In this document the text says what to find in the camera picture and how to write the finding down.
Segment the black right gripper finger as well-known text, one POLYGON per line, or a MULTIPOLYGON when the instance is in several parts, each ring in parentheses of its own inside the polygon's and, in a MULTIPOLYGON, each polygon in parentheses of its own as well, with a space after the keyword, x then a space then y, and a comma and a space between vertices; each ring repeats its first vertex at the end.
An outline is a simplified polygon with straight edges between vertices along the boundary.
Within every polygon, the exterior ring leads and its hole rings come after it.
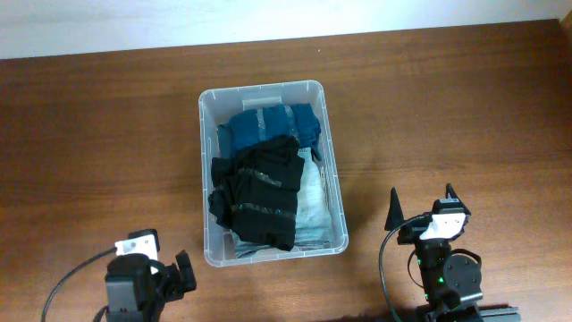
POLYGON ((452 184, 449 182, 446 184, 445 197, 452 204, 454 208, 461 208, 466 215, 469 214, 467 206, 463 203, 463 201, 454 191, 452 184))
POLYGON ((391 188, 390 205, 385 221, 384 230, 392 231, 404 222, 404 215, 400 205, 398 193, 394 187, 391 188))

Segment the black garment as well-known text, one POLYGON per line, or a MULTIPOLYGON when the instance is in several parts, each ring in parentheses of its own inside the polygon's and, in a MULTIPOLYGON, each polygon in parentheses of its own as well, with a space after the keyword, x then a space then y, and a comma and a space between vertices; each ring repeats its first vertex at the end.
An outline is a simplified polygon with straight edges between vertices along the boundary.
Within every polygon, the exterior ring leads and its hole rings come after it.
POLYGON ((291 250, 305 161, 299 142, 280 136, 240 150, 226 180, 231 229, 244 242, 291 250))
POLYGON ((216 217, 217 224, 237 232, 241 229, 245 211, 244 195, 240 191, 240 163, 235 159, 214 157, 211 177, 214 190, 208 197, 209 211, 216 217))

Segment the light blue jeans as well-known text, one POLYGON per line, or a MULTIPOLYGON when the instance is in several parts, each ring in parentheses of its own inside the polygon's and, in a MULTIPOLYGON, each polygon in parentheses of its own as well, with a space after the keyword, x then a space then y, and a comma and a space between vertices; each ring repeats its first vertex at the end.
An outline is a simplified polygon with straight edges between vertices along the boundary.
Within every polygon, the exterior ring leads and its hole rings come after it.
MULTIPOLYGON (((308 148, 299 148, 298 156, 304 159, 305 164, 298 192, 296 233, 293 248, 319 250, 333 241, 332 219, 325 203, 319 169, 312 159, 311 151, 308 148)), ((250 257, 261 250, 277 249, 267 245, 242 241, 234 231, 232 232, 234 233, 235 255, 237 258, 250 257)))

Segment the teal taped cloth bundle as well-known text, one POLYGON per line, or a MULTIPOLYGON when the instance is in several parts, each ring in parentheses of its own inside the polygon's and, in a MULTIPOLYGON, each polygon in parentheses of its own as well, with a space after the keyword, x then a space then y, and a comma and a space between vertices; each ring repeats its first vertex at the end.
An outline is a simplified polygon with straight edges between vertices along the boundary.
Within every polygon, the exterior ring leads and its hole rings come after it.
POLYGON ((223 158, 235 157, 244 148, 281 136, 292 136, 300 148, 311 148, 317 161, 321 125, 309 103, 278 104, 245 110, 217 126, 218 146, 223 158))

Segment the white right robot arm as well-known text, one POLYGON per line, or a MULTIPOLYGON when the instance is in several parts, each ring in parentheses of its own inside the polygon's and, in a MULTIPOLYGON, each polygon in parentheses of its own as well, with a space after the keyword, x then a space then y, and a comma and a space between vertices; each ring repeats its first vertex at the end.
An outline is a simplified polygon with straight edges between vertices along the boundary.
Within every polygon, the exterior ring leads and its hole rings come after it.
POLYGON ((471 212, 451 184, 445 187, 445 197, 437 199, 428 212, 406 219, 398 193, 391 189, 390 205, 383 239, 378 254, 379 275, 383 295, 394 320, 401 321, 392 304, 385 281, 383 254, 392 237, 399 245, 412 245, 408 261, 415 259, 420 270, 426 304, 416 308, 411 321, 424 322, 492 322, 519 321, 516 307, 481 308, 482 258, 466 249, 453 249, 468 224, 471 212))

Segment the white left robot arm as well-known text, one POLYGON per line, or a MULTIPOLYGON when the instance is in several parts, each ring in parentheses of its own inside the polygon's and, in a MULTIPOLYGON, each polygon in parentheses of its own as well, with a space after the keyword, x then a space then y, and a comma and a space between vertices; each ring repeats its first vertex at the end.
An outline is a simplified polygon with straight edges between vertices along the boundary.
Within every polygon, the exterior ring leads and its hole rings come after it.
POLYGON ((197 289, 189 255, 181 251, 166 266, 144 254, 121 255, 107 265, 107 305, 94 316, 110 322, 157 322, 168 302, 197 289))

